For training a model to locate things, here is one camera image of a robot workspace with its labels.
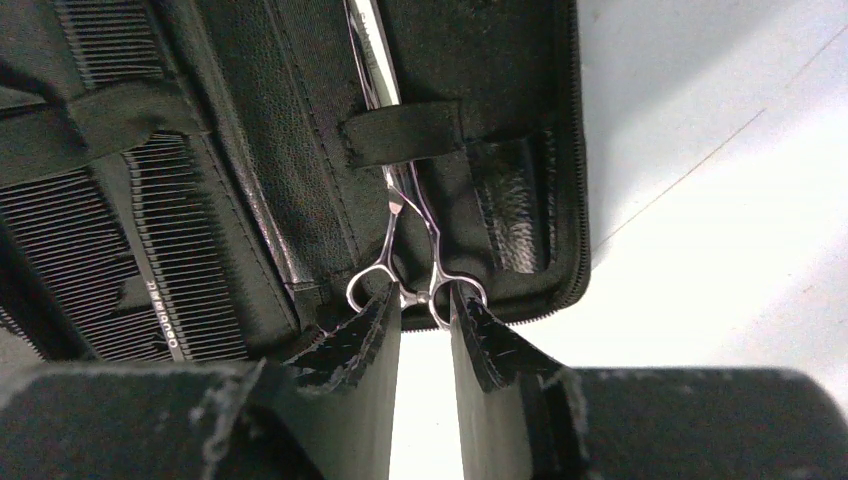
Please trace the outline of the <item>black handled comb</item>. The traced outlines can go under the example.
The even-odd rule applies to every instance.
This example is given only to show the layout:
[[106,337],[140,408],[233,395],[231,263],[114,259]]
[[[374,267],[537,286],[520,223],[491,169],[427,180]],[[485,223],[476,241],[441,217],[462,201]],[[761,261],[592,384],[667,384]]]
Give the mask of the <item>black handled comb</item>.
[[2,188],[1,226],[70,357],[172,360],[153,307],[126,300],[139,269],[89,170]]

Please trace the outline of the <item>black straight comb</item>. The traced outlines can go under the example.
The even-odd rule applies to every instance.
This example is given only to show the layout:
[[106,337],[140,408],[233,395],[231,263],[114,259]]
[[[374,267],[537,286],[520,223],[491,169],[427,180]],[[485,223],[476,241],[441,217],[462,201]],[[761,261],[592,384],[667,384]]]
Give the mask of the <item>black straight comb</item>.
[[108,152],[94,165],[156,319],[154,345],[176,361],[244,360],[222,250],[190,138],[203,124],[169,70],[142,1],[54,5],[88,104],[80,121]]

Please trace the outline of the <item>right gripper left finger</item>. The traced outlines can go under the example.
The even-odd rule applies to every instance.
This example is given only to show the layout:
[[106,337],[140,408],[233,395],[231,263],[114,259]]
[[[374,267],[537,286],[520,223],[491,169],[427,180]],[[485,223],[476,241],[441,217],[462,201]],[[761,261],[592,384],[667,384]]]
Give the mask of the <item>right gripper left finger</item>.
[[48,363],[1,385],[5,479],[385,479],[396,285],[280,361]]

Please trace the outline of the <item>black zippered tool case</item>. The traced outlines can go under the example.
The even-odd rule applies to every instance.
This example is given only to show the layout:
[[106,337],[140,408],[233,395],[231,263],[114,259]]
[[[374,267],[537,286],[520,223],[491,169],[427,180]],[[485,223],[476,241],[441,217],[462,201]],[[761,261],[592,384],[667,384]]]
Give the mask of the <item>black zippered tool case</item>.
[[[93,111],[58,1],[1,5],[1,190],[89,170]],[[446,270],[511,323],[576,303],[590,275],[574,1],[381,1],[401,104],[369,112],[341,1],[142,1],[203,124],[190,138],[248,358],[353,314],[387,227],[382,167],[409,161]],[[82,360],[1,226],[1,325]]]

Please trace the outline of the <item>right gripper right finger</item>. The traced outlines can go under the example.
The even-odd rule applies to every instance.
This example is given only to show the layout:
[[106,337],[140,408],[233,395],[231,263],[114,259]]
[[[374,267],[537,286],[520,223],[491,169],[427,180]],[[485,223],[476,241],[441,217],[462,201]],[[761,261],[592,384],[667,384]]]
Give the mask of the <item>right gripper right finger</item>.
[[843,479],[847,423],[783,368],[571,368],[450,292],[467,479]]

